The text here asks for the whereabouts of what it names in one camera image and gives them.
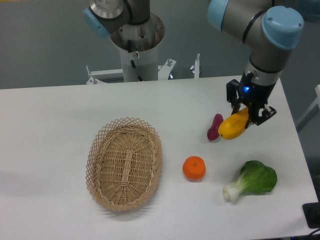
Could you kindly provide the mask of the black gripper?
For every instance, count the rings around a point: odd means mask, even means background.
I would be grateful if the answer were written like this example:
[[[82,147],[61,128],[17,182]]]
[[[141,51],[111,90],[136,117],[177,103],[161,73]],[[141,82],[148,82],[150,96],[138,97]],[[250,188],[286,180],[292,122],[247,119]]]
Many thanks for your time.
[[[241,104],[248,107],[245,129],[251,125],[259,126],[277,113],[275,108],[266,105],[276,84],[259,85],[252,82],[252,73],[248,75],[243,73],[240,82],[233,79],[226,84],[226,100],[231,104],[231,113],[238,113]]]

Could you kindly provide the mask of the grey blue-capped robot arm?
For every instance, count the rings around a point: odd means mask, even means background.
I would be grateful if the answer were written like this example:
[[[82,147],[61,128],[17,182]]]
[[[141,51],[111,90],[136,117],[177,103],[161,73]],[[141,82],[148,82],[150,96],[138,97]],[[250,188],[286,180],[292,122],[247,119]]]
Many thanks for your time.
[[[165,27],[148,0],[92,0],[83,16],[93,32],[119,49],[126,82],[159,79],[157,47]],[[234,113],[247,106],[246,126],[264,123],[276,114],[268,98],[299,42],[303,17],[280,0],[213,0],[207,18],[251,48],[241,80],[227,84],[226,97]]]

